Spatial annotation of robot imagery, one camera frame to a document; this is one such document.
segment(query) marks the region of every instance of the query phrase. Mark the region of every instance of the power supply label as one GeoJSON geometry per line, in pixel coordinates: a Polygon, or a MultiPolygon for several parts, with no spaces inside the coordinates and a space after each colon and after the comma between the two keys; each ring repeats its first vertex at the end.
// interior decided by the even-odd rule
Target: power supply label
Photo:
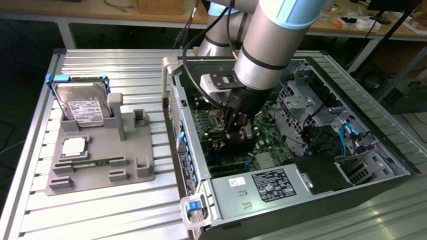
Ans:
{"type": "Polygon", "coordinates": [[[295,189],[283,169],[253,174],[261,199],[271,201],[297,195],[295,189]]]}
{"type": "Polygon", "coordinates": [[[79,124],[103,121],[103,112],[99,101],[70,101],[68,105],[74,119],[79,124]]]}

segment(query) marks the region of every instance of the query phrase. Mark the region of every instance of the wooden workbench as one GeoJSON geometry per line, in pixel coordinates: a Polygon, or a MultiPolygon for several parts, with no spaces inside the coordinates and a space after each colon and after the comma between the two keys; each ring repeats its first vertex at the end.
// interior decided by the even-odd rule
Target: wooden workbench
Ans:
{"type": "MultiPolygon", "coordinates": [[[[103,0],[83,0],[82,2],[68,2],[60,0],[2,0],[0,12],[32,15],[186,23],[194,9],[194,0],[185,0],[183,15],[140,14],[138,0],[110,1],[114,4],[123,6],[134,5],[135,8],[127,8],[128,12],[123,12],[120,9],[106,5],[103,0]]],[[[194,18],[194,23],[206,24],[207,22],[209,12],[201,4],[197,16],[194,18]]]]}
{"type": "MultiPolygon", "coordinates": [[[[158,22],[175,22],[186,23],[194,8],[194,0],[185,1],[185,14],[183,15],[154,15],[140,14],[136,0],[111,0],[118,5],[135,5],[135,8],[130,8],[128,12],[123,12],[119,9],[107,6],[103,0],[83,0],[82,2],[66,2],[60,0],[3,0],[0,1],[0,12],[19,13],[19,14],[34,14],[34,15],[54,15],[67,17],[84,17],[84,18],[103,18],[116,20],[144,20],[158,22]]],[[[362,8],[363,13],[367,14],[367,8],[359,4],[353,3],[349,0],[338,0],[337,4],[345,6],[349,9],[357,11],[362,8]]],[[[330,16],[330,20],[338,15],[334,11],[323,11],[330,16]]],[[[378,31],[373,31],[373,36],[385,35],[391,29],[393,25],[398,21],[398,18],[390,14],[385,14],[391,20],[390,25],[383,25],[378,31]]],[[[209,22],[209,13],[203,7],[198,8],[198,13],[194,19],[195,24],[206,24],[209,22]]],[[[354,34],[366,35],[367,30],[359,30],[357,28],[338,28],[331,24],[330,21],[318,20],[310,29],[311,32],[325,32],[331,34],[354,34]]],[[[418,35],[405,26],[399,27],[394,37],[406,38],[426,38],[423,35],[418,35]]]]}
{"type": "MultiPolygon", "coordinates": [[[[130,8],[128,12],[123,12],[122,10],[107,6],[103,0],[83,0],[82,2],[66,2],[60,0],[0,0],[0,18],[55,22],[60,30],[66,48],[75,49],[76,43],[70,28],[71,23],[182,28],[186,25],[194,9],[194,0],[185,0],[183,15],[140,14],[138,0],[110,1],[118,5],[135,5],[135,8],[130,8]]],[[[362,4],[353,3],[349,0],[337,0],[337,4],[353,9],[353,11],[358,11],[361,8],[366,15],[370,13],[362,4]]],[[[366,37],[367,30],[338,28],[331,24],[331,20],[339,15],[337,11],[323,11],[323,13],[329,15],[329,19],[319,19],[313,24],[311,29],[307,32],[309,35],[347,38],[366,37]]],[[[385,14],[385,17],[391,20],[391,24],[383,25],[379,30],[374,30],[370,33],[367,38],[371,40],[358,59],[354,61],[350,71],[354,71],[359,67],[381,42],[381,38],[386,35],[398,21],[398,18],[387,13],[385,14]]],[[[209,13],[201,4],[191,28],[205,29],[207,27],[207,22],[209,13]]],[[[427,37],[425,35],[418,35],[405,26],[399,27],[390,39],[427,42],[427,37]]]]}

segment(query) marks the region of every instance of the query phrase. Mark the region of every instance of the motherboard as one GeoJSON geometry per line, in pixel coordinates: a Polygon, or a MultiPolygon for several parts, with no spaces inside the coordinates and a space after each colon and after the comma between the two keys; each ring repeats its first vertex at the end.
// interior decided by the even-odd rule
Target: motherboard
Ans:
{"type": "Polygon", "coordinates": [[[190,101],[190,109],[205,159],[214,178],[258,171],[281,166],[286,159],[293,158],[293,151],[286,143],[286,137],[275,124],[270,106],[254,118],[254,148],[239,153],[222,153],[222,134],[225,124],[222,110],[214,108],[195,93],[190,101]]]}

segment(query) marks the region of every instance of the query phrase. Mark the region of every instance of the green circuit board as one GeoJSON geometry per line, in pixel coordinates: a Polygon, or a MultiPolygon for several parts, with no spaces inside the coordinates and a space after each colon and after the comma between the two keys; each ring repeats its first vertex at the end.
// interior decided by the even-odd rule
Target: green circuit board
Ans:
{"type": "Polygon", "coordinates": [[[266,107],[254,119],[254,129],[259,133],[255,147],[249,152],[238,154],[218,153],[225,129],[222,111],[207,107],[201,107],[199,109],[191,107],[191,112],[207,166],[214,178],[281,166],[286,159],[294,157],[291,149],[282,138],[274,117],[266,107]],[[258,156],[259,158],[261,156],[270,157],[266,160],[258,159],[258,156]]]}

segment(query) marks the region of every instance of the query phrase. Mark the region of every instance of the hard drive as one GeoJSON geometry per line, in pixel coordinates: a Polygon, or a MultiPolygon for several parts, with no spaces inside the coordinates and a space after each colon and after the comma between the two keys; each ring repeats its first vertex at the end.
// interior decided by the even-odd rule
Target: hard drive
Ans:
{"type": "Polygon", "coordinates": [[[52,91],[66,120],[75,120],[80,127],[104,125],[104,118],[112,117],[107,103],[110,93],[107,77],[55,76],[52,91]]]}

